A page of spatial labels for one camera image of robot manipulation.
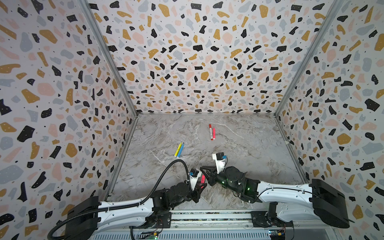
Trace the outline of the white pen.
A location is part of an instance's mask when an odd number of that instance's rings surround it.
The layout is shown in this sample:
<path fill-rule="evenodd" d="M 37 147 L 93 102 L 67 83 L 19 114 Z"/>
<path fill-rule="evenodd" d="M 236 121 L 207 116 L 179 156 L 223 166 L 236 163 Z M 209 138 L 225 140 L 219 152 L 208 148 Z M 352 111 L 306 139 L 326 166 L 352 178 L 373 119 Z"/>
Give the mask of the white pen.
<path fill-rule="evenodd" d="M 213 133 L 213 129 L 210 127 L 210 137 L 211 137 L 211 140 L 213 141 L 214 140 L 214 133 Z"/>

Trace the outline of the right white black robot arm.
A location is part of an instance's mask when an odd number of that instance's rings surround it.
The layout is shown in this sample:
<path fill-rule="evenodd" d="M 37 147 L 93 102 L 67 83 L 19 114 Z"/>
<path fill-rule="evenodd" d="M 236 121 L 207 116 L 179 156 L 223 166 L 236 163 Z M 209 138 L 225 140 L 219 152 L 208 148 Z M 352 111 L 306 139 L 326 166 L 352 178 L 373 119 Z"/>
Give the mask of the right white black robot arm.
<path fill-rule="evenodd" d="M 243 202 L 269 203 L 262 226 L 301 220 L 321 220 L 339 229 L 350 226 L 345 195 L 323 180 L 313 179 L 302 185 L 278 185 L 249 179 L 234 166 L 221 171 L 217 167 L 203 166 L 201 171 L 210 186 L 219 184 Z"/>

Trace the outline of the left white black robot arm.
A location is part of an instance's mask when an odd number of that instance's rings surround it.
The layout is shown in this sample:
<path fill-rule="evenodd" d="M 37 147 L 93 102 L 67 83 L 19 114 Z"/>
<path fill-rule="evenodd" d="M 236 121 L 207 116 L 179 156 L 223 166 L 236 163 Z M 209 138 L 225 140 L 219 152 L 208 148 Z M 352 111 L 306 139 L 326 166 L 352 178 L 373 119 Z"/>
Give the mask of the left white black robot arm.
<path fill-rule="evenodd" d="M 90 197 L 72 208 L 67 219 L 83 214 L 87 211 L 105 211 L 80 216 L 66 224 L 66 240 L 88 240 L 100 232 L 119 228 L 133 227 L 139 229 L 169 228 L 171 225 L 171 210 L 184 202 L 199 202 L 202 191 L 207 184 L 197 183 L 191 190 L 187 183 L 178 183 L 169 189 L 153 192 L 143 204 L 132 208 L 122 208 L 124 205 L 137 204 L 141 200 L 124 202 L 99 202 L 98 197 Z"/>

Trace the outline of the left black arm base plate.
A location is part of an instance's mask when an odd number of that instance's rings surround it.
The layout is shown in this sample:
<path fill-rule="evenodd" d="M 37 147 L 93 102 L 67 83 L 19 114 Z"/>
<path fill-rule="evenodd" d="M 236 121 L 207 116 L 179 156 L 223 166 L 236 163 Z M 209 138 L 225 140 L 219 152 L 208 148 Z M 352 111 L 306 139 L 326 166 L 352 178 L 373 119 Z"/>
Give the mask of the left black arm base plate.
<path fill-rule="evenodd" d="M 145 217 L 145 222 L 143 224 L 135 227 L 136 229 L 148 229 L 152 227 L 169 229 L 171 227 L 172 213 L 168 212 L 162 215 L 156 215 L 153 213 L 149 217 Z"/>

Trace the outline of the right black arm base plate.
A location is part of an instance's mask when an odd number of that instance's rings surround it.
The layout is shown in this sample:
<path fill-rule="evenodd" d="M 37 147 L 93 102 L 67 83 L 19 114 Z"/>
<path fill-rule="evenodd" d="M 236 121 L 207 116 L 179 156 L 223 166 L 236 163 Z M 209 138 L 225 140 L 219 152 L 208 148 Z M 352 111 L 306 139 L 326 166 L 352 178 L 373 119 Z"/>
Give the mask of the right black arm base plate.
<path fill-rule="evenodd" d="M 292 227 L 293 222 L 285 222 L 277 216 L 278 202 L 271 202 L 267 211 L 252 211 L 251 220 L 254 228 Z"/>

